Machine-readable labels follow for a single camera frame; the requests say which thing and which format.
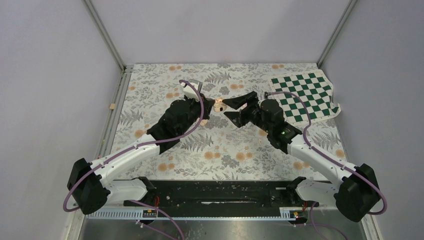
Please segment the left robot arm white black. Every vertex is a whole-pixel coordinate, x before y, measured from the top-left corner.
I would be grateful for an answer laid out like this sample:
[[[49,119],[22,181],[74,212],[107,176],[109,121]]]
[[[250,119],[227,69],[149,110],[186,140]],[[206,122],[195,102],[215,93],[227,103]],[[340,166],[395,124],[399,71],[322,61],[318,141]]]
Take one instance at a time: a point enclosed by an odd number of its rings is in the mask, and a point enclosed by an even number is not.
[[[117,178],[138,163],[150,160],[171,149],[180,139],[189,135],[202,120],[208,120],[215,100],[201,97],[175,100],[158,122],[139,139],[116,153],[87,162],[77,160],[67,183],[69,193],[63,209],[68,208],[72,198],[77,209],[89,215],[104,205],[136,200],[148,206],[155,200],[155,192],[140,178],[118,180]]]

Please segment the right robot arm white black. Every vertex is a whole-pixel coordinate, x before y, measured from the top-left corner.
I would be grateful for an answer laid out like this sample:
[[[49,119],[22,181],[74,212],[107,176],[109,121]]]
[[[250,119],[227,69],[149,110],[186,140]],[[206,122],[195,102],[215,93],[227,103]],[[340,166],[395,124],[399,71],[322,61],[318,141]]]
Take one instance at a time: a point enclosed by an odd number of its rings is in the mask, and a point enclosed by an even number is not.
[[[299,206],[314,201],[330,207],[352,222],[360,222],[382,200],[374,169],[367,164],[356,166],[336,158],[311,143],[301,131],[284,119],[283,109],[276,99],[259,100],[252,91],[222,102],[233,111],[224,115],[238,128],[251,123],[267,133],[269,143],[283,153],[293,156],[322,174],[327,182],[296,178],[294,188],[287,191],[287,201]]]

